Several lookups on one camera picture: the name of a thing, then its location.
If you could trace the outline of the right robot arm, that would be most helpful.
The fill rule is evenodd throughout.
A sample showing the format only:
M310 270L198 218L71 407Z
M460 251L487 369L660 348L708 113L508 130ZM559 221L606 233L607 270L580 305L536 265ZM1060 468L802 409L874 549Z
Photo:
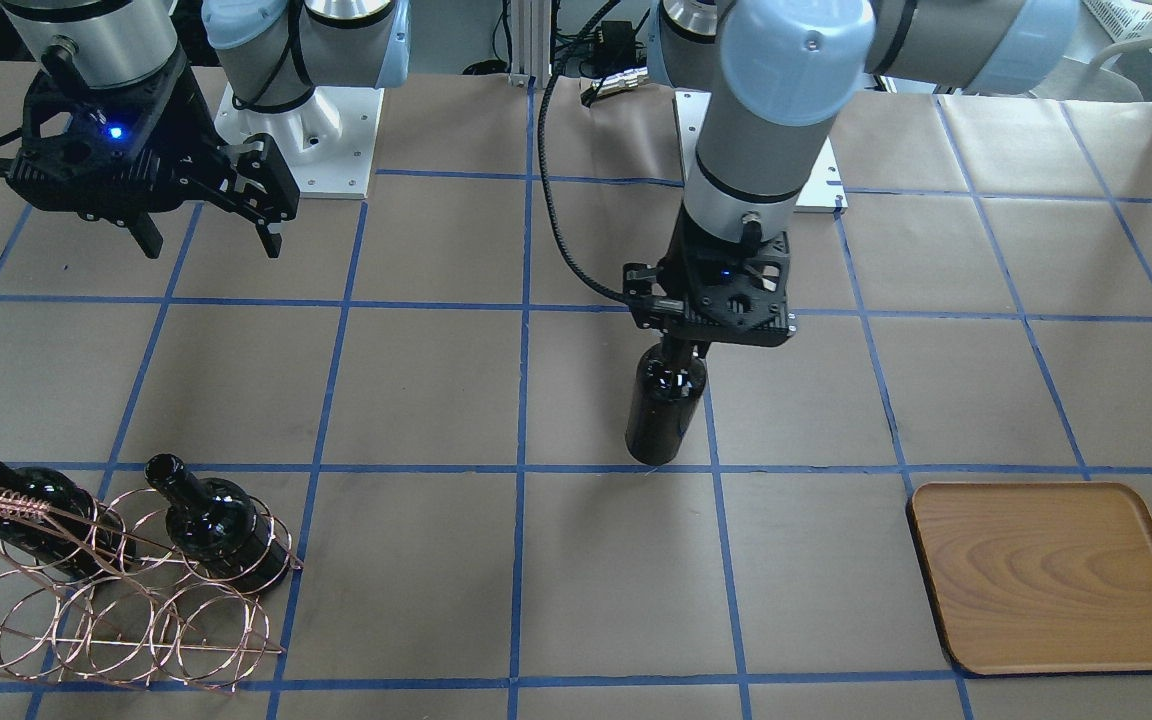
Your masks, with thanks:
M332 88L403 85L407 1L200 1L223 69L225 135L165 1L5 1L38 73L0 177L32 209L108 222L154 259L156 215L188 200L247 219L270 258L297 218L294 169L342 156Z

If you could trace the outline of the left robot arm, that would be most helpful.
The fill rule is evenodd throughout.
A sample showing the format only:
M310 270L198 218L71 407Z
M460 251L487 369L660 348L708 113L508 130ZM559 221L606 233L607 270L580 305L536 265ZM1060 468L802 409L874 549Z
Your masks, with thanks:
M1021 94L1058 65L1075 1L658 1L649 67L707 92L684 199L654 266L628 264L649 361L794 333L788 228L831 128L863 76Z

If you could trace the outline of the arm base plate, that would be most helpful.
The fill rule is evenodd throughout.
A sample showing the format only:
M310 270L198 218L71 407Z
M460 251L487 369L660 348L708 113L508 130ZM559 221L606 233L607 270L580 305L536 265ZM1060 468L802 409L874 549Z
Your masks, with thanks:
M384 99L382 88L314 88L300 108L264 114L236 108L225 88L214 122L229 143L268 132L305 199L364 200Z
M679 129L680 161L682 177L689 177L692 169L695 149L698 146L705 115L707 115L710 94L691 88L677 88L675 91L675 118ZM849 209L844 181L838 170L835 150L829 138L824 142L823 150L814 159L799 199L796 202L796 213L833 213Z

